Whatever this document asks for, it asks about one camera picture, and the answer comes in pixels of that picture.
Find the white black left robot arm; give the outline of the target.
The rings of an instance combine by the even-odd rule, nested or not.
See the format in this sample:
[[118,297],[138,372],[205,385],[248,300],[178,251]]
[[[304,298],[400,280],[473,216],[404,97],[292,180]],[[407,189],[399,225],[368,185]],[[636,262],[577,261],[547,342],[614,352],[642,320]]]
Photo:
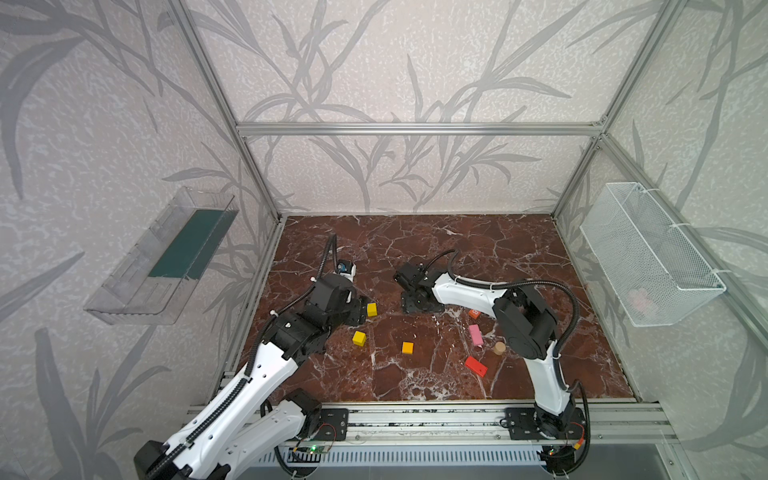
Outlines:
[[308,289],[271,312],[245,366],[186,426],[164,442],[148,441],[134,457],[141,479],[235,479],[267,451],[319,428],[320,403],[303,390],[289,394],[257,421],[251,418],[339,327],[367,318],[367,297],[353,284],[356,266],[337,255],[330,235]]

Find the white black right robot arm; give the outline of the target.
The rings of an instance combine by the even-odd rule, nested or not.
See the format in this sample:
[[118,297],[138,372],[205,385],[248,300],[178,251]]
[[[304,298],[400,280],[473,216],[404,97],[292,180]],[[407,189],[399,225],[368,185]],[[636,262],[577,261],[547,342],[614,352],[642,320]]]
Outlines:
[[[534,388],[536,428],[546,438],[565,433],[576,406],[559,360],[581,318],[574,292],[554,280],[490,282],[460,276],[452,261],[444,269],[434,270],[432,265],[446,255],[455,258],[457,252],[444,251],[425,264],[407,262],[396,270],[394,280],[403,289],[403,312],[440,313],[453,305],[494,319],[508,348],[525,361]],[[559,318],[539,292],[540,286],[557,289],[570,300],[570,321],[561,334],[557,333]]]

